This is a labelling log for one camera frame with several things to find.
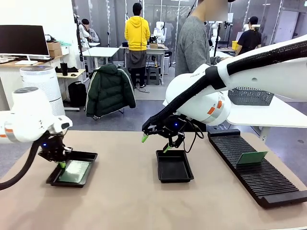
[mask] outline table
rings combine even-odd
[[[228,48],[217,48],[216,51],[231,52],[231,53],[235,53],[235,52],[236,52],[236,50],[233,50],[232,47],[228,47]]]
[[[95,68],[98,68],[98,58],[105,58],[106,64],[108,63],[108,58],[112,57],[119,48],[111,47],[93,47],[83,52],[85,57],[94,57]]]
[[[237,126],[252,126],[262,141],[266,141],[271,127],[307,128],[307,116],[275,96],[269,106],[232,103],[227,122]]]
[[[77,79],[81,74],[85,72],[85,69],[78,69],[78,73],[68,73],[68,76],[63,76],[62,73],[57,73],[57,78],[62,78],[64,87],[65,87],[65,92],[66,92],[66,97],[69,98],[69,92],[68,92],[68,83],[67,79]],[[74,108],[74,107],[64,107],[65,111],[80,111],[80,108]]]
[[[100,45],[100,43],[99,42],[89,42],[88,45],[93,47],[93,46]]]
[[[186,133],[187,143],[194,137]],[[306,186],[255,135],[243,133],[257,151],[300,190]],[[189,164],[195,179],[161,184],[155,151],[166,139],[142,132],[68,131],[66,146],[97,152],[84,188],[45,184],[56,164],[37,156],[13,187],[1,191],[2,230],[268,230],[307,226],[307,203],[261,208],[205,139],[197,139]],[[20,171],[23,155],[2,181]]]
[[[127,53],[129,53],[129,47],[123,47],[122,45],[119,47],[120,49],[124,49],[124,57],[125,57],[125,67],[127,67]],[[148,55],[162,55],[162,61],[160,63],[161,65],[161,84],[164,85],[164,56],[165,56],[165,51],[168,51],[168,48],[166,47],[165,49],[159,48],[159,49],[151,49],[150,46],[147,46],[146,53]]]
[[[49,62],[37,62],[34,66],[45,65],[45,66],[57,66],[59,65],[60,58],[65,55],[55,57]],[[9,105],[9,109],[12,109],[13,98],[12,92],[17,89],[23,88],[22,78],[20,77],[19,69],[22,67],[27,67],[29,65],[15,65],[17,61],[8,62],[0,64],[0,84],[2,83],[5,97],[0,98],[0,100],[5,101]]]
[[[213,57],[214,56],[214,50],[210,50],[210,56]],[[217,51],[215,56],[219,56],[221,58],[233,58],[233,56],[223,53],[221,51]]]

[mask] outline door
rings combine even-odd
[[[293,38],[307,35],[307,13],[299,13]]]
[[[281,11],[274,43],[291,40],[295,31],[298,12]]]

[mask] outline black slotted rack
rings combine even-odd
[[[236,164],[243,153],[256,152],[238,129],[208,132],[208,138],[260,206],[271,208],[307,201],[307,190],[299,191],[266,159],[261,163]]]

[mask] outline white cylindrical air purifier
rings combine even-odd
[[[20,75],[24,87],[37,87],[44,91],[52,107],[53,115],[65,115],[57,74],[52,66],[22,67]]]

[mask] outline green puffer jacket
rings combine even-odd
[[[87,116],[101,117],[125,106],[135,108],[134,90],[128,70],[108,64],[94,71],[86,98]]]

